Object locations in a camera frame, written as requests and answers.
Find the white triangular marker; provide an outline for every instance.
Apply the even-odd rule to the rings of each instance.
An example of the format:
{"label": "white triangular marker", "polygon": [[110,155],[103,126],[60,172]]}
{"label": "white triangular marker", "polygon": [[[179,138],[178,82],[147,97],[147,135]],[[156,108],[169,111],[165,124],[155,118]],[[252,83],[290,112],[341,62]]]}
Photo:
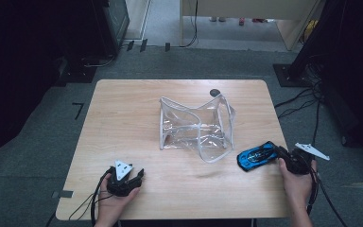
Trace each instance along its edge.
{"label": "white triangular marker", "polygon": [[116,178],[118,181],[122,180],[132,170],[132,166],[125,164],[122,161],[116,160],[114,164],[116,165]]}
{"label": "white triangular marker", "polygon": [[322,152],[320,152],[319,150],[317,150],[317,149],[315,149],[315,148],[313,148],[310,144],[309,145],[304,145],[304,144],[299,144],[299,143],[296,143],[296,147],[297,148],[300,148],[300,149],[302,149],[302,150],[305,150],[305,151],[307,151],[308,153],[312,153],[312,154],[314,154],[315,156],[318,156],[318,157],[320,157],[320,158],[322,158],[322,159],[324,159],[324,160],[331,160],[330,158],[329,158],[329,156],[326,156],[326,155],[324,155]]}

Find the person's left hand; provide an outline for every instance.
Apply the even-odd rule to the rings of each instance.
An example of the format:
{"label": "person's left hand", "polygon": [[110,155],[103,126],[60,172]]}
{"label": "person's left hand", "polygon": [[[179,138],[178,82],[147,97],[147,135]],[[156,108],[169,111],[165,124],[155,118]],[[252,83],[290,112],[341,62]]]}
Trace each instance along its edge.
{"label": "person's left hand", "polygon": [[112,196],[112,194],[107,191],[107,184],[111,175],[111,173],[107,174],[100,186],[99,199],[109,198],[98,202],[98,219],[96,220],[96,227],[112,227],[119,219],[126,205],[132,201],[140,191],[140,187],[136,187],[126,197]]}

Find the wooden desk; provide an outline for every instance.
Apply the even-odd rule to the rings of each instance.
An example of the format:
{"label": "wooden desk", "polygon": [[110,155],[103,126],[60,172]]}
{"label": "wooden desk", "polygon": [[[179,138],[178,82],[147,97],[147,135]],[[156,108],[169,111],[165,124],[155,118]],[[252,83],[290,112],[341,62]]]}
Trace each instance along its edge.
{"label": "wooden desk", "polygon": [[320,0],[180,0],[180,45],[183,45],[183,16],[276,19],[287,50],[296,45]]}
{"label": "wooden desk", "polygon": [[[217,88],[236,110],[235,151],[214,164],[190,150],[159,147],[160,97],[196,107]],[[287,217],[283,180],[276,162],[244,172],[240,151],[271,140],[285,147],[267,85],[262,80],[101,80],[78,140],[58,219],[68,219],[94,192],[115,160],[145,169],[142,190],[121,219]],[[83,206],[73,218],[86,208]],[[87,212],[82,219],[90,219]]]}

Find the black stand base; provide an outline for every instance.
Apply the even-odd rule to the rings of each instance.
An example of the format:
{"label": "black stand base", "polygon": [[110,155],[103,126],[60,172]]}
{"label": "black stand base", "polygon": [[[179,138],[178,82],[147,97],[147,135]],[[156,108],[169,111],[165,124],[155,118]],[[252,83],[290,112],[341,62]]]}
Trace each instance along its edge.
{"label": "black stand base", "polygon": [[281,87],[312,87],[312,83],[306,78],[304,73],[300,77],[291,77],[288,73],[288,68],[291,64],[273,64],[276,76],[278,77]]}
{"label": "black stand base", "polygon": [[65,87],[67,83],[91,83],[95,71],[96,67],[78,67],[77,70],[72,70],[69,65],[67,65],[55,86]]}

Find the clear plastic bag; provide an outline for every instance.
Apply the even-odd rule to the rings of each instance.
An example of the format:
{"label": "clear plastic bag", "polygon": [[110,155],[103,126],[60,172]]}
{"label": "clear plastic bag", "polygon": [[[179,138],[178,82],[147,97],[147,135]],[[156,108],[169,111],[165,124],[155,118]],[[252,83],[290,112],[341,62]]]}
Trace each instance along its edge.
{"label": "clear plastic bag", "polygon": [[214,163],[233,151],[235,110],[219,94],[208,103],[190,108],[161,97],[160,148],[190,148]]}

